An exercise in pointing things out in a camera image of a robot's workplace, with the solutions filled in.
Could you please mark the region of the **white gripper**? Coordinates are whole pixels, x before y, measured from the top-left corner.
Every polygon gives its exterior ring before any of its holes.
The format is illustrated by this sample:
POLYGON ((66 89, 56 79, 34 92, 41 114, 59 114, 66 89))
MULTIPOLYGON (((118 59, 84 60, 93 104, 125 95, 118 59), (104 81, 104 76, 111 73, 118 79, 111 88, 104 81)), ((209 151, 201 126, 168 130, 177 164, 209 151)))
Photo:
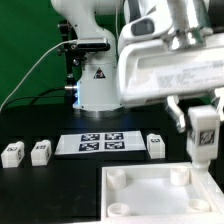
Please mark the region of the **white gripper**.
POLYGON ((142 106, 167 98, 165 110, 183 133, 185 114, 177 96, 215 89, 216 111, 224 122, 224 34, 210 36, 201 48, 171 51, 162 38, 165 29, 135 34, 138 27, 138 21, 126 24, 118 40, 117 92, 122 105, 142 106))

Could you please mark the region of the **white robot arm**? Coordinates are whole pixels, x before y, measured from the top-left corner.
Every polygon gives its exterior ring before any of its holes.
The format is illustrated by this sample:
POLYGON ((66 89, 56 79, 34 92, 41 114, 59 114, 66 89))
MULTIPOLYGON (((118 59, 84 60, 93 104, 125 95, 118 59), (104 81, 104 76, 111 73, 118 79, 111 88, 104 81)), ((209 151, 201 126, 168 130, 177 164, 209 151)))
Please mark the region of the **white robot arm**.
POLYGON ((224 122, 224 35, 204 0, 50 0, 81 69, 74 108, 91 115, 163 102, 185 131, 224 122))

